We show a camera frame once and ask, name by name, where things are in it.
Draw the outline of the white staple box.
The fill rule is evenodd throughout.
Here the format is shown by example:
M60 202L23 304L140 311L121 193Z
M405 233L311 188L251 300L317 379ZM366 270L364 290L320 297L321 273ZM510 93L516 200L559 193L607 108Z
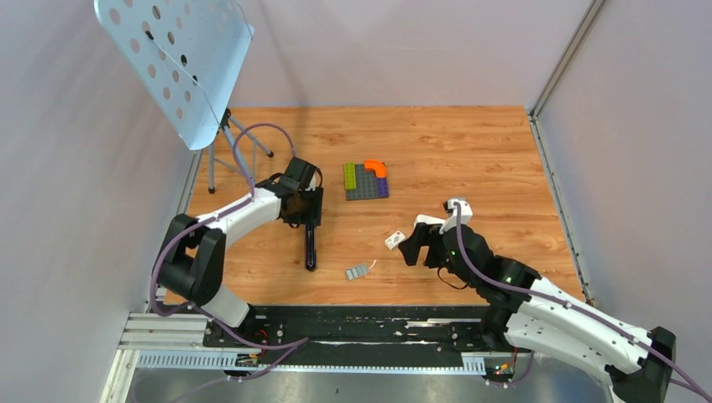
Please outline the white staple box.
M386 238L384 243L389 250L393 250L405 239L406 235L402 231L398 230L393 232L388 238Z

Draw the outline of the blue black stapler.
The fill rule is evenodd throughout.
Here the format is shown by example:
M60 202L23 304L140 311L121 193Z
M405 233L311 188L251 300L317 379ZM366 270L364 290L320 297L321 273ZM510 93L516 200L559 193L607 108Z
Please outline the blue black stapler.
M314 223L305 225L305 268L310 272L317 269L316 228Z

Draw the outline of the grey staple tray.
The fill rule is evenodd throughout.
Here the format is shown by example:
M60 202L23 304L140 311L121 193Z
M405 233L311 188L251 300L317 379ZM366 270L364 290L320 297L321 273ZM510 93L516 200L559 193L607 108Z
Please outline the grey staple tray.
M369 273L370 267L367 264L357 264L345 271L347 280L356 280Z

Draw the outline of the white stapler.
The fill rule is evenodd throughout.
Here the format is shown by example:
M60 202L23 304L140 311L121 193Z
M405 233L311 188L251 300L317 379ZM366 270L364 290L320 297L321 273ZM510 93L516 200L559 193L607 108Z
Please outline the white stapler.
M426 225L442 226L445 223L445 220L439 217L433 217L426 214L418 214L415 218L413 227L415 228L419 223Z

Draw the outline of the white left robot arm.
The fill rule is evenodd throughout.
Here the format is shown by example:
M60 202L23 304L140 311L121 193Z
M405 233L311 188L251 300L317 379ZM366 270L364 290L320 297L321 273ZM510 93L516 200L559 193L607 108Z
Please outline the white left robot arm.
M200 217L175 216L153 270L153 282L226 324L225 336L238 347L257 336L253 307L223 284L225 255L239 239L282 221L306 232L306 269L317 267L316 229L322 220L322 172L294 157L285 172L257 183L237 201Z

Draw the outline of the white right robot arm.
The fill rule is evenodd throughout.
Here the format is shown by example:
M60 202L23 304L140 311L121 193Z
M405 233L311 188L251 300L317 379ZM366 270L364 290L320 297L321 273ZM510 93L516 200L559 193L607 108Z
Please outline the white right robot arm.
M443 231L419 222L399 243L407 265L446 269L489 303L479 338L490 350L505 346L543 353L611 387L624 402L664 401L672 376L676 337L611 317L555 286L533 268L495 254L466 225Z

